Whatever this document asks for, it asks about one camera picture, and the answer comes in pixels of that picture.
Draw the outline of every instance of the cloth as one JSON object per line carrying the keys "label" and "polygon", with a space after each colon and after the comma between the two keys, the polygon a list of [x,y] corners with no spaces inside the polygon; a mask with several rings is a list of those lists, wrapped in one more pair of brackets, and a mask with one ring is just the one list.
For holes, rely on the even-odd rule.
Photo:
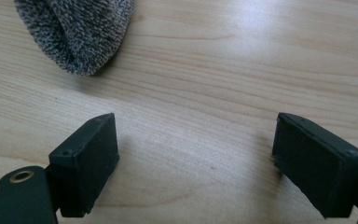
{"label": "cloth", "polygon": [[133,0],[15,0],[45,54],[72,74],[89,76],[117,51]]}

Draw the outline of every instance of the light wood tabletop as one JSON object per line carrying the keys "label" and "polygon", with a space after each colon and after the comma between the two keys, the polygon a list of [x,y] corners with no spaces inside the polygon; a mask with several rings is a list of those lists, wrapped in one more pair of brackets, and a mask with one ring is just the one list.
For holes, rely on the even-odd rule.
{"label": "light wood tabletop", "polygon": [[324,219],[270,155],[279,112],[358,147],[358,1],[137,0],[114,59],[77,77],[0,0],[0,178],[110,112],[117,169],[60,223],[356,223]]}

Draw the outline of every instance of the terry cloth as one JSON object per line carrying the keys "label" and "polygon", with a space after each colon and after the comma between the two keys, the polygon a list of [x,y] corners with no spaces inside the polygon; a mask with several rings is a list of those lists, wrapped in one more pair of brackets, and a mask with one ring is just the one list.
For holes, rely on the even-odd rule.
{"label": "terry cloth", "polygon": [[117,51],[133,0],[15,0],[45,54],[72,74],[89,76]]}

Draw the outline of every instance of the gray towel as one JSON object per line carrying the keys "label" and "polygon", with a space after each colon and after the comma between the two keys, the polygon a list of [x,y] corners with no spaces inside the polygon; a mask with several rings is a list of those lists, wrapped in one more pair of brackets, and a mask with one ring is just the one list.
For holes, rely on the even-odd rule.
{"label": "gray towel", "polygon": [[117,51],[133,0],[15,0],[45,54],[72,74],[89,76]]}

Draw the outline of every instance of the table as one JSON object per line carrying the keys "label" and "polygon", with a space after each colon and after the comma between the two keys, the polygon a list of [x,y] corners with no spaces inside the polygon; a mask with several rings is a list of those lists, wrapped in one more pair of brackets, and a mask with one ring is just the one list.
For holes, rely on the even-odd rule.
{"label": "table", "polygon": [[358,147],[358,1],[136,0],[117,56],[77,77],[0,0],[0,177],[116,115],[117,169],[90,215],[60,223],[356,223],[279,175],[281,111]]}

